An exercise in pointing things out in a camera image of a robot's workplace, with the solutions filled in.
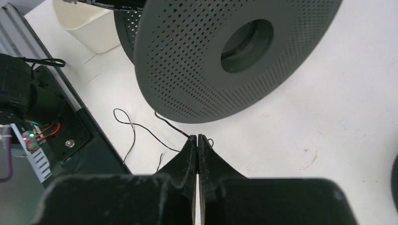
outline purple cable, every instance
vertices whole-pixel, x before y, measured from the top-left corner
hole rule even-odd
[[[9,181],[13,176],[13,167],[12,167],[12,156],[11,156],[11,138],[7,135],[11,134],[11,127],[9,125],[4,126],[3,128],[3,145],[7,154],[7,167],[8,167],[8,175],[5,178],[0,178],[0,183],[4,183]]]

